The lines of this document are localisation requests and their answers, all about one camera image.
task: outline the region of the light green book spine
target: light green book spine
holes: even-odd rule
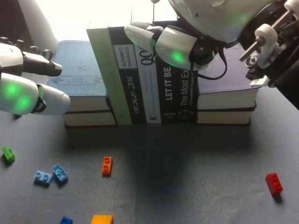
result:
[[[87,29],[87,34],[98,62],[117,124],[119,126],[132,125],[109,30],[108,28]]]

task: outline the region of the orange lego brick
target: orange lego brick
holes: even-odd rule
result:
[[[102,166],[102,174],[103,175],[111,175],[113,159],[112,157],[104,157],[103,166]]]
[[[93,216],[91,224],[113,224],[113,216]]]

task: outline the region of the book spine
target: book spine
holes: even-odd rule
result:
[[[124,27],[110,27],[110,38],[133,124],[146,123],[135,50]]]
[[[156,62],[152,54],[134,44],[147,123],[160,124],[160,104]]]
[[[108,28],[87,29],[95,58],[101,71],[111,106],[119,126],[131,125],[121,77],[117,69]]]
[[[178,123],[181,69],[157,57],[157,78],[163,124]]]
[[[197,76],[190,70],[181,70],[178,119],[180,122],[196,122]]]

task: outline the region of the robotic arm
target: robotic arm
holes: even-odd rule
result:
[[[18,115],[67,112],[71,101],[65,93],[20,77],[22,72],[59,76],[62,66],[51,62],[51,51],[39,55],[39,49],[31,47],[31,53],[23,52],[23,45],[22,41],[13,45],[7,38],[0,38],[0,110]]]
[[[299,0],[169,0],[178,26],[132,22],[128,38],[165,62],[203,70],[240,43],[251,86],[277,87],[299,109]],[[223,77],[198,77],[216,80]]]

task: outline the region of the red lego brick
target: red lego brick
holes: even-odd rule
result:
[[[280,193],[284,190],[277,174],[268,174],[265,180],[272,196],[280,195]]]
[[[111,175],[113,159],[112,157],[105,156],[102,166],[102,174],[103,175]]]

